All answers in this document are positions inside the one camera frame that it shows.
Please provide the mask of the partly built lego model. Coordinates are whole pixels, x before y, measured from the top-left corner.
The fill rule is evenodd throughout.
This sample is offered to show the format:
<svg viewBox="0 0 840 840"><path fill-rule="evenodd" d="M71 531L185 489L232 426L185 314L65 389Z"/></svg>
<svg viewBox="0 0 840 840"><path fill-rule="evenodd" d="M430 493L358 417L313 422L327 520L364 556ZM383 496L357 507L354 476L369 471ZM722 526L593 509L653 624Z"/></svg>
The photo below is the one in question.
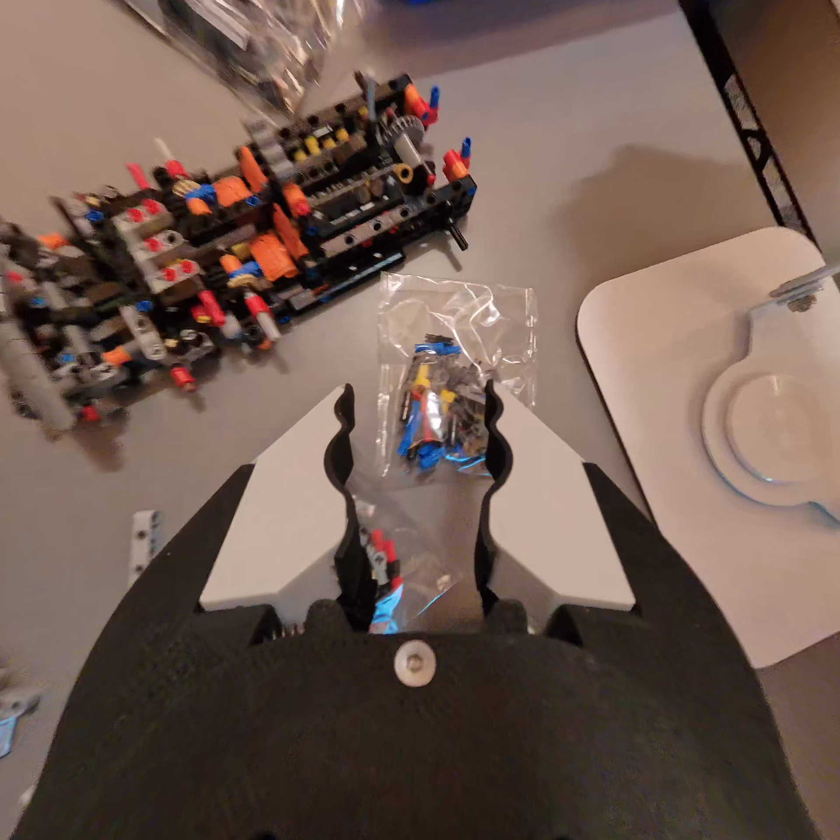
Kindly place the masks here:
<svg viewBox="0 0 840 840"><path fill-rule="evenodd" d="M124 393L170 381L194 393L226 348L267 353L298 315L459 229L477 190L472 140L436 166L427 134L439 88L357 71L359 95L248 141L215 174L159 142L134 189L51 198L62 233L2 219L2 378L16 413L52 435L122 410Z"/></svg>

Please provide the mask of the long light grey lego beam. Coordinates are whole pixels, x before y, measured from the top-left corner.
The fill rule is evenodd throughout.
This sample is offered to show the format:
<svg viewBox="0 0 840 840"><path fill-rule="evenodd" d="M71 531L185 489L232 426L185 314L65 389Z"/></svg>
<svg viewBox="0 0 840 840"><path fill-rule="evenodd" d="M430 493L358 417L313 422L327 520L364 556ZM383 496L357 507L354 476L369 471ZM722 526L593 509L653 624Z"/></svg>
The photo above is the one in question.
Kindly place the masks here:
<svg viewBox="0 0 840 840"><path fill-rule="evenodd" d="M156 509L133 514L129 544L129 587L147 570L161 546L161 522L161 511Z"/></svg>

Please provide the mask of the white rounded base board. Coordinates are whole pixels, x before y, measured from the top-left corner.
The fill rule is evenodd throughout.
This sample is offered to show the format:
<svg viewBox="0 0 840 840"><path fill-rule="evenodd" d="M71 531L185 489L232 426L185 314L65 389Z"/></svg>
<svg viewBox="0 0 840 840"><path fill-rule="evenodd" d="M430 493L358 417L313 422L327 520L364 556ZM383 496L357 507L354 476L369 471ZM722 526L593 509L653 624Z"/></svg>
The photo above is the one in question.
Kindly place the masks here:
<svg viewBox="0 0 840 840"><path fill-rule="evenodd" d="M838 520L733 489L708 455L702 410L714 381L746 354L745 312L824 265L809 239L767 227L610 280L577 318L655 523L757 669L838 633Z"/></svg>

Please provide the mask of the white stand foot bracket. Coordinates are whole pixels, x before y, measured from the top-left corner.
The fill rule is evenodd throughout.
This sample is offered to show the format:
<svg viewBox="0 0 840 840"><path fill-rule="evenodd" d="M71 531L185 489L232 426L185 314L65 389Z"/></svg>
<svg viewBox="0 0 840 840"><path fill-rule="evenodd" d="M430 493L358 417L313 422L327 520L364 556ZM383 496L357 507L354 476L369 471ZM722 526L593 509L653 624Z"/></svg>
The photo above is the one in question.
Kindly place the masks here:
<svg viewBox="0 0 840 840"><path fill-rule="evenodd" d="M838 264L747 310L748 345L707 393L701 433L721 477L769 507L839 519Z"/></svg>

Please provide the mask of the crumpled clear plastic bag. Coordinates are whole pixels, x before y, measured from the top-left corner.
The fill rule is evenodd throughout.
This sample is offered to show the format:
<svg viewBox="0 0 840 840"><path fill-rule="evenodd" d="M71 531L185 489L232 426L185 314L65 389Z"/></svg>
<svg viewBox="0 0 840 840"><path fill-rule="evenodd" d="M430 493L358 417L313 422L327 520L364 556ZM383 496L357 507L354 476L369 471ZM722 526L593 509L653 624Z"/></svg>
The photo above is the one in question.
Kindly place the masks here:
<svg viewBox="0 0 840 840"><path fill-rule="evenodd" d="M346 26L371 2L122 1L169 46L248 106L291 117Z"/></svg>

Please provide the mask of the black lego set box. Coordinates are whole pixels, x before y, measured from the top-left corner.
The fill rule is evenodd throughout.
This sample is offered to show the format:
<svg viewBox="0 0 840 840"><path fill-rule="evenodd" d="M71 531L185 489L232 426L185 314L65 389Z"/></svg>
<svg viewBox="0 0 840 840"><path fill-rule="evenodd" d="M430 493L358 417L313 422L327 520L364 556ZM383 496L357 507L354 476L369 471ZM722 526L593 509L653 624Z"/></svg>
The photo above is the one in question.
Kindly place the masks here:
<svg viewBox="0 0 840 840"><path fill-rule="evenodd" d="M679 5L776 221L837 262L838 2Z"/></svg>

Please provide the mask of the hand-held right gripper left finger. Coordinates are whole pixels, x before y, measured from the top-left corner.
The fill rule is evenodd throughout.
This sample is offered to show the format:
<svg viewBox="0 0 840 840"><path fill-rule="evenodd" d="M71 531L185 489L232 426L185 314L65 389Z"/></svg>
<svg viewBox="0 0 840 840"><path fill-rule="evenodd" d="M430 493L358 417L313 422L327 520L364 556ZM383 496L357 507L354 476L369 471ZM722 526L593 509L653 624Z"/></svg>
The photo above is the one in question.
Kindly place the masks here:
<svg viewBox="0 0 840 840"><path fill-rule="evenodd" d="M375 583L348 482L354 389L337 387L252 463L203 591L205 612L269 606L284 627L318 601L367 632Z"/></svg>

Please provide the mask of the clear bag of blue pieces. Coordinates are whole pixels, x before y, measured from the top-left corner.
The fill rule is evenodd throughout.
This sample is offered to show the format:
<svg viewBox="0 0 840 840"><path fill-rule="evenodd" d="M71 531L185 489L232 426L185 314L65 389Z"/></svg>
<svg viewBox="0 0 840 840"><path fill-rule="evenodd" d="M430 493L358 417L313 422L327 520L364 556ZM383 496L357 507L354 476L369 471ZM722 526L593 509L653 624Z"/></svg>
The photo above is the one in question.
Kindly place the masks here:
<svg viewBox="0 0 840 840"><path fill-rule="evenodd" d="M530 287L386 272L380 282L376 462L394 488L487 476L487 384L537 396Z"/></svg>

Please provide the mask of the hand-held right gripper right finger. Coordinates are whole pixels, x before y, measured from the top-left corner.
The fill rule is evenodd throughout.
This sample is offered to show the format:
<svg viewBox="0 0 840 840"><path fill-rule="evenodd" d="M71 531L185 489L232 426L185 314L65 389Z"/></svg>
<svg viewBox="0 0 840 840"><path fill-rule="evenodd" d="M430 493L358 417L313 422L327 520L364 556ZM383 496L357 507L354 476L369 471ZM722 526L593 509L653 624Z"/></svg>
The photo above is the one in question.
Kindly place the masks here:
<svg viewBox="0 0 840 840"><path fill-rule="evenodd" d="M517 602L526 629L563 606L636 605L584 459L506 386L486 385L486 468L475 579L483 612Z"/></svg>

